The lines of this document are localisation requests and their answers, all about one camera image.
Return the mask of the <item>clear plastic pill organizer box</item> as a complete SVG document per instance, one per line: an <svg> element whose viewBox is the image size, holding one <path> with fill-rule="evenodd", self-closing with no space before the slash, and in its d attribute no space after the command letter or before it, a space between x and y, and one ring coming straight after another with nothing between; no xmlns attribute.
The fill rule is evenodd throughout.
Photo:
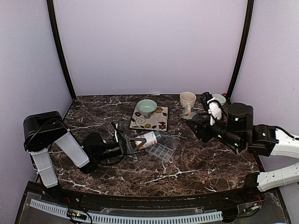
<svg viewBox="0 0 299 224"><path fill-rule="evenodd" d="M158 131L158 143L145 148L145 151L163 161L169 161L177 149L180 139L167 132Z"/></svg>

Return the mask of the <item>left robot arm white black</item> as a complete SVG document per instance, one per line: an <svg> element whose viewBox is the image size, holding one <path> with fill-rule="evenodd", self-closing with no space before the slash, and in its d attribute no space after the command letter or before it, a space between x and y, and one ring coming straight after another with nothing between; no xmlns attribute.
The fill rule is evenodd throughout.
<svg viewBox="0 0 299 224"><path fill-rule="evenodd" d="M66 193L58 187L59 181L49 154L51 145L57 145L82 173L89 174L99 165L117 164L107 163L107 160L124 158L145 145L145 138L124 138L119 126L113 124L116 142L105 143L100 133L93 132L80 143L57 111L35 114L24 119L24 149L30 154L42 184L48 188L49 198L55 203L66 200Z"/></svg>

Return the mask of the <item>orange pill bottle grey cap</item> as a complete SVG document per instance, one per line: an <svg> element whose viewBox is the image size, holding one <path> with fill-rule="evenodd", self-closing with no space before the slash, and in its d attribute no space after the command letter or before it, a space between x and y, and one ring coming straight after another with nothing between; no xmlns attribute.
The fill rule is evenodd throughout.
<svg viewBox="0 0 299 224"><path fill-rule="evenodd" d="M150 146L153 146L153 145L157 144L158 143L158 136L159 136L158 131L152 131L152 132L149 132L149 133L146 133L146 134L143 134L143 135L136 136L136 138L146 140L145 143L143 143L142 141L135 141L136 146L139 146L140 144L142 144L142 146L140 146L138 148L138 150L143 150L147 147L150 147Z"/></svg>

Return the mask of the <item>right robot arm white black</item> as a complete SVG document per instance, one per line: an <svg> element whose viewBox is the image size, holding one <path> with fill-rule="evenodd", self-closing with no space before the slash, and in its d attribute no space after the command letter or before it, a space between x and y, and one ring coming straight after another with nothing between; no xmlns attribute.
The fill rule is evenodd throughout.
<svg viewBox="0 0 299 224"><path fill-rule="evenodd" d="M235 154L243 150L254 155L299 157L299 137L278 126L253 124L253 107L243 103L232 103L227 108L226 120L223 109L216 100L209 101L204 114L192 112L186 119L195 136L204 143L216 138ZM256 196L256 190L269 189L298 182L299 165L268 172L256 172L246 176L244 188L238 198L249 202Z"/></svg>

